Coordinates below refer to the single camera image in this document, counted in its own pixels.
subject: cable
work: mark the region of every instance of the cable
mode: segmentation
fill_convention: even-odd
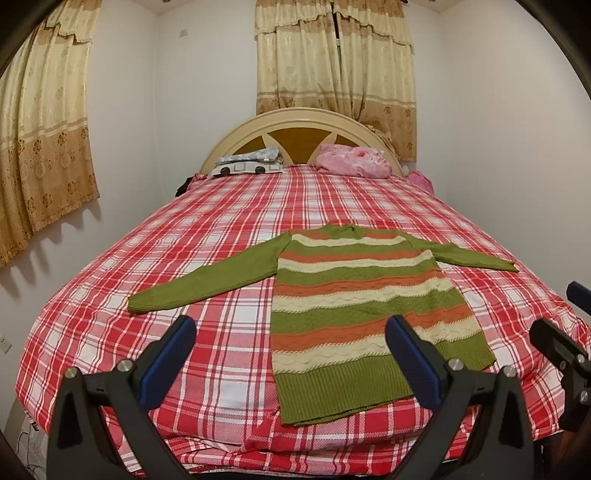
[[[26,465],[29,465],[29,450],[31,448],[31,424],[29,424],[29,438],[27,439],[27,462]]]
[[[17,440],[17,451],[15,452],[18,455],[18,451],[21,447],[21,437],[23,435],[29,435],[27,432],[21,432],[21,434],[18,436],[18,440]]]
[[[32,464],[30,464],[30,465],[27,465],[27,469],[28,469],[28,470],[31,472],[31,475],[32,475],[32,476],[34,476],[35,478],[39,478],[39,477],[37,476],[37,474],[35,473],[35,469],[36,469],[36,468],[40,468],[41,470],[43,470],[43,473],[44,473],[44,474],[45,474],[45,476],[47,477],[47,470],[45,469],[45,467],[44,467],[44,466],[41,466],[41,465],[35,465],[35,464],[33,464],[33,463],[32,463]]]

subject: ceiling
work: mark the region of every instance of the ceiling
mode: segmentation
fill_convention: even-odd
[[[429,0],[409,0],[411,3],[421,5],[421,7],[428,8],[429,10],[441,13],[455,4],[460,3],[462,0],[437,0],[436,2],[430,2]]]
[[[168,3],[163,3],[162,0],[132,0],[137,4],[143,5],[152,12],[160,15],[174,8],[180,7],[181,5],[188,4],[192,1],[198,0],[170,0]],[[429,10],[436,12],[443,12],[445,9],[450,8],[452,5],[459,3],[462,0],[437,0],[431,2],[430,0],[409,0],[410,2],[426,7]]]
[[[180,7],[181,5],[188,4],[193,0],[170,0],[168,3],[163,3],[162,0],[131,0],[137,4],[143,5],[148,10],[151,10],[155,14],[161,15],[169,10]]]

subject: beige curtain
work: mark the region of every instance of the beige curtain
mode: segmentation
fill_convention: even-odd
[[[258,0],[255,26],[257,113],[343,113],[401,161],[416,161],[412,43],[400,0]]]
[[[256,112],[308,106],[343,111],[329,0],[257,0]]]
[[[99,197],[85,97],[101,2],[62,2],[0,79],[0,267],[43,227]]]
[[[412,43],[400,0],[335,0],[350,116],[417,160]]]

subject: red and white plaid sheet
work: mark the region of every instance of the red and white plaid sheet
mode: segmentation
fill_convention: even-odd
[[[17,394],[47,431],[60,378],[71,365],[108,371],[136,358],[181,313],[197,323],[189,360],[151,418],[179,460],[194,471],[237,468],[312,475],[391,472],[430,414],[413,398],[327,424],[282,426],[271,372],[269,278],[189,307],[130,317],[127,297],[211,264],[291,228],[326,222],[397,228],[502,258],[512,255],[443,202],[399,177],[283,174],[200,179],[61,288],[35,322]],[[557,371],[528,341],[542,316],[589,350],[589,328],[527,267],[506,273],[442,265],[475,312],[500,366],[522,379],[535,438],[557,430],[563,391]],[[449,456],[466,444],[468,415]],[[129,469],[140,468],[112,412],[109,428]]]

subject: bed headboard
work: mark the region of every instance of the bed headboard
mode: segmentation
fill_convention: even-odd
[[[279,147],[285,165],[314,164],[322,143],[379,148],[394,174],[402,176],[398,160],[367,127],[340,113],[305,107],[274,110],[243,123],[213,148],[200,173],[210,173],[220,157],[265,147]]]

